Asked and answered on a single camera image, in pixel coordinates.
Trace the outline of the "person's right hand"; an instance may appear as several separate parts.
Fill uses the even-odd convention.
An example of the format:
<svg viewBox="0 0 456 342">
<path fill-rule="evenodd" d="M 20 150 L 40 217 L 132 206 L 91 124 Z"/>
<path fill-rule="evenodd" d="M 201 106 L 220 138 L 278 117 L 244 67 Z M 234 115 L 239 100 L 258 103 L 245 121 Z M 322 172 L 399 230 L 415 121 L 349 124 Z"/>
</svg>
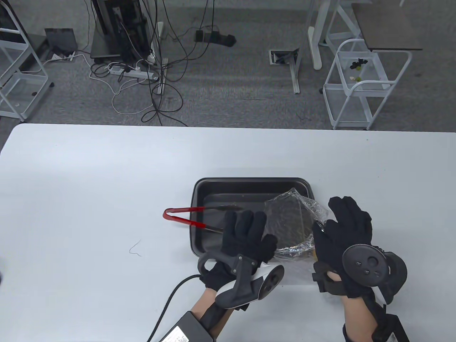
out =
<svg viewBox="0 0 456 342">
<path fill-rule="evenodd" d="M 334 295 L 345 295 L 348 298 L 358 298 L 370 295 L 371 289 L 355 282 L 345 272 L 342 257 L 344 252 L 358 244 L 371 245 L 372 219 L 368 212 L 358 207 L 351 197 L 332 197 L 328 202 L 329 208 L 336 217 L 336 221 L 329 219 L 324 224 L 315 221 L 312 225 L 315 253 L 317 261 L 313 264 L 321 280 L 329 284 L 332 280 L 327 272 L 340 276 L 341 285 L 319 285 L 321 292 Z"/>
</svg>

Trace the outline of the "person's left hand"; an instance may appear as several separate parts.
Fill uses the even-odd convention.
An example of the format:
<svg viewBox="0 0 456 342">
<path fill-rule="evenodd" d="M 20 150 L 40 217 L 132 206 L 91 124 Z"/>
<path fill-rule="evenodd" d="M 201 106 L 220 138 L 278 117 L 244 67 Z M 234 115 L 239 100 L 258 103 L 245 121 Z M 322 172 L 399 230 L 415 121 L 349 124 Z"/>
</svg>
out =
<svg viewBox="0 0 456 342">
<path fill-rule="evenodd" d="M 227 211 L 222 234 L 221 252 L 230 256 L 254 260 L 257 265 L 268 263 L 275 255 L 278 239 L 275 235 L 264 234 L 267 215 L 263 211 Z M 231 268 L 220 261 L 201 278 L 205 287 L 214 291 L 236 280 Z"/>
</svg>

